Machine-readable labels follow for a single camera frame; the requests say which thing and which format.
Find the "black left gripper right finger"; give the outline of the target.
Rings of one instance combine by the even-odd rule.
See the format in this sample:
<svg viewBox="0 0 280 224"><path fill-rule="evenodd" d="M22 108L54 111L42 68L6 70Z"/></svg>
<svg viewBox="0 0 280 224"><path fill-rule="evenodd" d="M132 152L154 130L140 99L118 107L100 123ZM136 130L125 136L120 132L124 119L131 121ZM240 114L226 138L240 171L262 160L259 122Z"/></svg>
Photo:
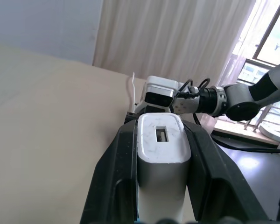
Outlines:
<svg viewBox="0 0 280 224"><path fill-rule="evenodd" d="M267 221L236 163L201 126L183 124L191 150L187 187L196 221L215 222L223 217Z"/></svg>

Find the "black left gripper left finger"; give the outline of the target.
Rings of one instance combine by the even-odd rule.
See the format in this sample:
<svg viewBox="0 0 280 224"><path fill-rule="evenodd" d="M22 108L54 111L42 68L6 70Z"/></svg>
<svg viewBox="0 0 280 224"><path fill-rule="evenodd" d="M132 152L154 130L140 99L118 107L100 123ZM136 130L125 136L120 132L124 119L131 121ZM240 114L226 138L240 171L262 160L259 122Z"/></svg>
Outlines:
<svg viewBox="0 0 280 224"><path fill-rule="evenodd" d="M123 124L95 166L80 224L138 219L137 121Z"/></svg>

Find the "white charger block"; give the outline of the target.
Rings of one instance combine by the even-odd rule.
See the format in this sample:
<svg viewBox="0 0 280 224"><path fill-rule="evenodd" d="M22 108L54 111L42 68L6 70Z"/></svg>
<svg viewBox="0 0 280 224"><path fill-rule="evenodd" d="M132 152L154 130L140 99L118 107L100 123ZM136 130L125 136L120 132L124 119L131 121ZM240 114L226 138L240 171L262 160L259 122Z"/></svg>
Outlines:
<svg viewBox="0 0 280 224"><path fill-rule="evenodd" d="M137 124L140 221L182 220L191 150L184 125L173 113L146 113Z"/></svg>

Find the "beige curtain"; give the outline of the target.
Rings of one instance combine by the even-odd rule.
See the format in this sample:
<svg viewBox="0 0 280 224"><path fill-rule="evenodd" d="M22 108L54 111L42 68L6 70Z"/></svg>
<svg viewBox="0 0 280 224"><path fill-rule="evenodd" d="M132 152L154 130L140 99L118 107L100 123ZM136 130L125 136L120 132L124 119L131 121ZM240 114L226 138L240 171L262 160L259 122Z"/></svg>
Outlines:
<svg viewBox="0 0 280 224"><path fill-rule="evenodd" d="M104 0L93 64L219 83L256 0Z"/></svg>

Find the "window with dark frame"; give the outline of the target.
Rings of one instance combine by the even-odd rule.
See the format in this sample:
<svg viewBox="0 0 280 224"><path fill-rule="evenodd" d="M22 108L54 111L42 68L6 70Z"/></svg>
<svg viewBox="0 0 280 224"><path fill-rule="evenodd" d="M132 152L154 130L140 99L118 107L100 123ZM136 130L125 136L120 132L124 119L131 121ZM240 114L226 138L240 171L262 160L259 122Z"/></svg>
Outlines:
<svg viewBox="0 0 280 224"><path fill-rule="evenodd" d="M223 71L220 84L233 84L246 59L276 66L280 63L280 0L256 0L240 38ZM261 124L254 132L226 116L216 119L215 131L268 143L279 143L280 133Z"/></svg>

